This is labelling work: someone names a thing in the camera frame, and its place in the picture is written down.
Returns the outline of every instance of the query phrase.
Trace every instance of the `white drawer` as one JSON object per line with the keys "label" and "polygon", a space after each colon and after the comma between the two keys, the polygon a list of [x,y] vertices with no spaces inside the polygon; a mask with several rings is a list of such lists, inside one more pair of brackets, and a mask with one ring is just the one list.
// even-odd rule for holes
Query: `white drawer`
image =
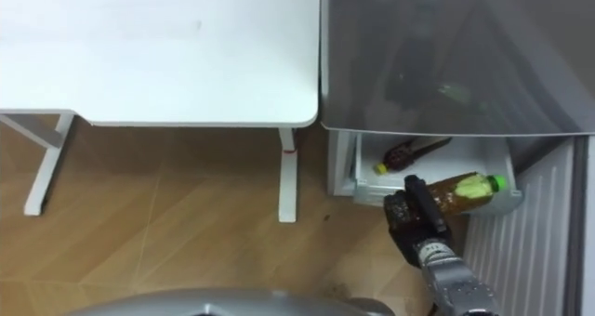
{"label": "white drawer", "polygon": [[509,189],[494,196],[490,204],[473,210],[474,215],[501,215],[514,210],[522,201],[517,190],[509,146],[505,138],[457,137],[398,173],[379,176],[374,165],[384,153],[407,140],[408,136],[360,133],[355,149],[355,192],[358,204],[382,205],[384,196],[402,189],[405,176],[415,174],[428,184],[468,172],[506,176]]}

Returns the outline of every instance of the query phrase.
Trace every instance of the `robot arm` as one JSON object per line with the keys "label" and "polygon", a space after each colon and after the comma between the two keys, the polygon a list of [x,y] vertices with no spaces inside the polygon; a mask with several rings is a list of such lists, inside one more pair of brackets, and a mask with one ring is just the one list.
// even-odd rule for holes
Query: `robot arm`
{"label": "robot arm", "polygon": [[490,288],[450,248],[451,231],[424,180],[405,178],[405,190],[384,201],[389,232],[409,264],[421,269],[434,307],[444,316],[500,316]]}

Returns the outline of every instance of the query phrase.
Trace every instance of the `wooden floor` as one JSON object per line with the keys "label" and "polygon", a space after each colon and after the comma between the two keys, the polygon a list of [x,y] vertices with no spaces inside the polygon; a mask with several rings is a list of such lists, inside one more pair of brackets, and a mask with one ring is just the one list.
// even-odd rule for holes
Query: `wooden floor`
{"label": "wooden floor", "polygon": [[397,315],[424,315],[420,273],[382,211],[325,194],[325,131],[305,129],[299,141],[298,223],[280,224],[276,130],[77,120],[46,212],[25,217],[42,152],[0,128],[0,315],[209,286],[372,296]]}

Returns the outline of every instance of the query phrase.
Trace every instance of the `table top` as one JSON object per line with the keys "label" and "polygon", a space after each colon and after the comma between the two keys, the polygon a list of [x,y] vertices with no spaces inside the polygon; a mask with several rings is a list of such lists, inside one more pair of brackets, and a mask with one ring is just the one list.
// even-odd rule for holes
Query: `table top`
{"label": "table top", "polygon": [[305,126],[319,0],[0,0],[0,112]]}

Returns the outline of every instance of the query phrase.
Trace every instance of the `refrigerator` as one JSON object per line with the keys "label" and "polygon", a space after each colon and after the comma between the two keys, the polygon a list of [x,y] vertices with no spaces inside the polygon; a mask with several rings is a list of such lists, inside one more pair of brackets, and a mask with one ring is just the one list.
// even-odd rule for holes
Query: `refrigerator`
{"label": "refrigerator", "polygon": [[[322,0],[329,193],[381,205],[407,174],[505,175],[470,213],[464,258],[507,316],[595,307],[592,1]],[[414,136],[453,140],[372,171]]]}

